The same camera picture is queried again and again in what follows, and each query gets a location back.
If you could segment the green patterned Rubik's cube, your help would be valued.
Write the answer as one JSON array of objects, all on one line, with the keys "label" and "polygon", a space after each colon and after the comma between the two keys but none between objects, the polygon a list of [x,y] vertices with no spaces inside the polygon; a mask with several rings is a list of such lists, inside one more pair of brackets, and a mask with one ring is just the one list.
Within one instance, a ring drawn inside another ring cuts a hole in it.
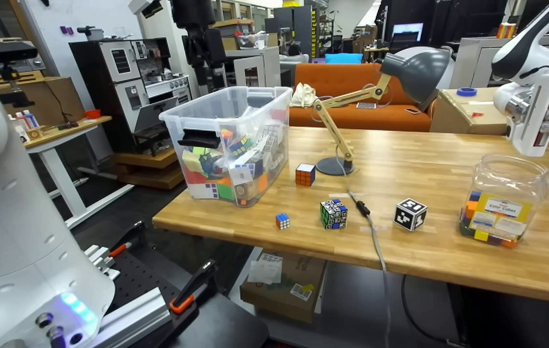
[{"label": "green patterned Rubik's cube", "polygon": [[327,230],[345,229],[349,216],[349,209],[339,199],[320,202],[320,221]]}]

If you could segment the clear plastic storage container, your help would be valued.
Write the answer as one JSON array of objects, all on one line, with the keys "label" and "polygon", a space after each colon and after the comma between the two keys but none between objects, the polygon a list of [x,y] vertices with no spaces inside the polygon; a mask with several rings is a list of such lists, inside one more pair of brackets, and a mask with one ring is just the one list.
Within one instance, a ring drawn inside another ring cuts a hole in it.
[{"label": "clear plastic storage container", "polygon": [[160,114],[160,119],[169,130],[175,150],[180,130],[196,125],[200,120],[238,118],[250,107],[259,111],[288,108],[289,116],[292,93],[289,87],[227,87],[166,110]]}]

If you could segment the black and white cube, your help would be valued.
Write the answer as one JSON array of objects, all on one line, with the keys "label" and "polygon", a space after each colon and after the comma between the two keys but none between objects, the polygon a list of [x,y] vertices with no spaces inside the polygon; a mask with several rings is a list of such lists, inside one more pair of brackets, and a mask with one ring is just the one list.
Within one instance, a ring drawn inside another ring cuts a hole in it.
[{"label": "black and white cube", "polygon": [[396,205],[393,222],[407,231],[413,232],[425,222],[428,207],[407,198]]}]

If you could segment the grey desk lamp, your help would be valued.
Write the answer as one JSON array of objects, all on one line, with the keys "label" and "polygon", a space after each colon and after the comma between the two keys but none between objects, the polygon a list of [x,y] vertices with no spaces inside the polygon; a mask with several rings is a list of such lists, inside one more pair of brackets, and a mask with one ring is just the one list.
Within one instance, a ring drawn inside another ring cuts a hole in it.
[{"label": "grey desk lamp", "polygon": [[387,53],[381,61],[380,79],[372,86],[322,101],[317,99],[312,109],[334,139],[335,156],[318,161],[316,169],[322,174],[346,176],[354,171],[354,153],[348,146],[329,109],[352,102],[374,99],[385,95],[392,78],[400,81],[404,93],[416,103],[429,101],[437,92],[437,86],[449,66],[451,54],[446,49],[427,49],[409,58]]}]

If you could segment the heap of puzzle cubes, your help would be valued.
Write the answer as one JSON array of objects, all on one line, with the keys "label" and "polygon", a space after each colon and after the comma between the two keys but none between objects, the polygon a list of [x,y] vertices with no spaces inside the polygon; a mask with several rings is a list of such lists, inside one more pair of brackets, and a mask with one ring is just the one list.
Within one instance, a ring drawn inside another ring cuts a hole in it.
[{"label": "heap of puzzle cubes", "polygon": [[254,205],[288,159],[288,108],[248,108],[241,117],[200,120],[180,130],[175,152],[195,200]]}]

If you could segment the white cloth bag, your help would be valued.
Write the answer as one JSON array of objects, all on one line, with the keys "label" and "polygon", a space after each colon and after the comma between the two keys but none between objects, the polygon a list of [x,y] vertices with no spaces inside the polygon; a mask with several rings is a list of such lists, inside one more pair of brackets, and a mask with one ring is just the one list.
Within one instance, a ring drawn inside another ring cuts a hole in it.
[{"label": "white cloth bag", "polygon": [[312,108],[317,99],[316,90],[312,86],[299,82],[293,92],[289,106],[292,108]]}]

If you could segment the small white cabinet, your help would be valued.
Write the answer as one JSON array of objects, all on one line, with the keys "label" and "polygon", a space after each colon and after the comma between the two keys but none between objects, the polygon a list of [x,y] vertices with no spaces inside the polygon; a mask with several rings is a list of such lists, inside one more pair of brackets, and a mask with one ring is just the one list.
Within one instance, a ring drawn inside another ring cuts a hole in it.
[{"label": "small white cabinet", "polygon": [[227,51],[234,64],[234,85],[242,87],[280,87],[280,55],[277,47]]}]

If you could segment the cardboard box with labels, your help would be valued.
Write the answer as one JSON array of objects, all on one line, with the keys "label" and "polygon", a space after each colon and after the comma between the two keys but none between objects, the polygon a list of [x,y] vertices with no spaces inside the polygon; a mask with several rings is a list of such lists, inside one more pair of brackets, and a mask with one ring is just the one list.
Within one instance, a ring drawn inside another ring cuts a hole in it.
[{"label": "cardboard box with labels", "polygon": [[243,302],[259,311],[311,323],[327,261],[263,249],[239,287]]}]

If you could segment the wooden pallet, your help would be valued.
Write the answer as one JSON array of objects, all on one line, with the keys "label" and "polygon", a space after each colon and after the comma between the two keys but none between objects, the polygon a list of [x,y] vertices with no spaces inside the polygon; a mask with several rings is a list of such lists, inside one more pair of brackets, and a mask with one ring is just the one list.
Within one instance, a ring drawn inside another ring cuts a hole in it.
[{"label": "wooden pallet", "polygon": [[184,182],[183,172],[173,148],[160,151],[156,156],[114,153],[111,161],[112,173],[124,184],[171,190]]}]

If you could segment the blue cushion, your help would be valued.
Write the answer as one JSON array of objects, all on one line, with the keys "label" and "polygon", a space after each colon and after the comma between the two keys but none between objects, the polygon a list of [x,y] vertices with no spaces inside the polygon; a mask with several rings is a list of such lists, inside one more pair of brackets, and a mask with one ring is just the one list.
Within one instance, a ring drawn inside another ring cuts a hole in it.
[{"label": "blue cushion", "polygon": [[325,54],[325,64],[352,65],[361,64],[363,55],[358,53]]}]

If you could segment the black clamp with orange trigger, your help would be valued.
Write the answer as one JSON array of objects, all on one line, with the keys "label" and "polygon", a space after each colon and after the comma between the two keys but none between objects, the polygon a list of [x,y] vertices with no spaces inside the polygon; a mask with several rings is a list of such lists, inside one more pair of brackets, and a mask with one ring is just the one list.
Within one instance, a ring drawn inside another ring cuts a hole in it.
[{"label": "black clamp with orange trigger", "polygon": [[119,242],[112,247],[109,257],[114,258],[134,245],[147,245],[146,228],[147,225],[142,220],[133,223],[120,238]]},{"label": "black clamp with orange trigger", "polygon": [[195,301],[194,293],[202,286],[206,286],[207,290],[219,291],[219,287],[215,282],[215,273],[218,271],[218,265],[215,260],[210,259],[206,261],[199,269],[192,275],[191,279],[187,282],[178,296],[176,296],[171,302],[169,302],[169,308],[171,313],[175,315],[181,315],[186,311]]}]

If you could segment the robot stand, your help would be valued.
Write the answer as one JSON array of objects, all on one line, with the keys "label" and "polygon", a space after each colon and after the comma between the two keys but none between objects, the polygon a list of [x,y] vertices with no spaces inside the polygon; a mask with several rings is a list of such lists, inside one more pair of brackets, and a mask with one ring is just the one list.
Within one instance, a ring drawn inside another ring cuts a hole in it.
[{"label": "robot stand", "polygon": [[168,233],[146,227],[139,232],[106,220],[87,229],[77,227],[75,239],[81,247],[99,245],[115,247],[130,241],[129,251],[157,275],[181,289],[208,260],[215,260],[214,280],[218,290],[202,286],[196,293],[199,313],[184,326],[181,334],[171,337],[159,348],[263,348],[268,340],[268,327],[228,298],[237,279],[240,264],[248,259],[249,247],[224,243],[223,254],[203,256],[199,251],[202,238]]}]

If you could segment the toy kitchen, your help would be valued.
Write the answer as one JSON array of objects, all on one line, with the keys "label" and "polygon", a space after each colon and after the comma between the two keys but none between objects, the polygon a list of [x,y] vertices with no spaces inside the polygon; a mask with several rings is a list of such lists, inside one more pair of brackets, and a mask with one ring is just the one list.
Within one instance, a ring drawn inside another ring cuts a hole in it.
[{"label": "toy kitchen", "polygon": [[187,74],[173,72],[166,38],[69,44],[115,153],[155,156],[170,135],[159,114],[192,99]]}]

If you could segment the clear plastic jar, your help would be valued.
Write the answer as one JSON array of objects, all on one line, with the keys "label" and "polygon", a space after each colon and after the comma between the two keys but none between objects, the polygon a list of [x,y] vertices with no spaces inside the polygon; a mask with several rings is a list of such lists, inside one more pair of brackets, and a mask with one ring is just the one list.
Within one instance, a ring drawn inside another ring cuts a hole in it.
[{"label": "clear plastic jar", "polygon": [[486,154],[474,167],[471,185],[461,208],[469,200],[471,191],[488,192],[509,200],[532,203],[528,229],[546,198],[547,176],[546,167],[532,161],[502,154]]}]

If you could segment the brown cardboard box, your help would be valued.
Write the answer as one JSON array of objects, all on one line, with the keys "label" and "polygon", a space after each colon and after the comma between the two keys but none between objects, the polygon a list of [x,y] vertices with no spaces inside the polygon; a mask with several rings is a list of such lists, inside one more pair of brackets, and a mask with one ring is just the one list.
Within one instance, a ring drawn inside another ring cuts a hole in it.
[{"label": "brown cardboard box", "polygon": [[32,101],[29,107],[4,105],[5,112],[15,116],[17,112],[29,110],[36,121],[43,126],[57,126],[69,121],[77,122],[86,117],[81,99],[71,77],[45,77],[37,72],[26,72],[18,81],[18,86]]}]

